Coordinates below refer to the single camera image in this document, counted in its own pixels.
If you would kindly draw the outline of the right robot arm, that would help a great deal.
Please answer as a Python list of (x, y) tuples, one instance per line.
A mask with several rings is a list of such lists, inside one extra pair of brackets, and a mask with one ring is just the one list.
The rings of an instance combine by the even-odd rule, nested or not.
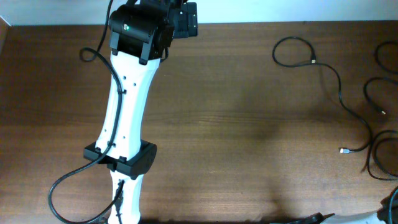
[(292, 221), (293, 224), (397, 224), (397, 188), (381, 201), (379, 210), (359, 213), (355, 215), (327, 216), (321, 213)]

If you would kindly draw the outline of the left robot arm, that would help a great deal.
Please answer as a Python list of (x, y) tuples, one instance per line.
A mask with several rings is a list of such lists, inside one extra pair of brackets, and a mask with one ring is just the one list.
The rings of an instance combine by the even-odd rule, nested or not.
[(139, 223), (143, 176), (157, 146), (141, 139), (150, 84), (174, 39), (198, 34), (197, 4), (189, 1), (128, 1), (108, 19), (112, 75), (106, 116), (98, 139), (83, 156), (104, 164), (113, 183), (107, 223)]

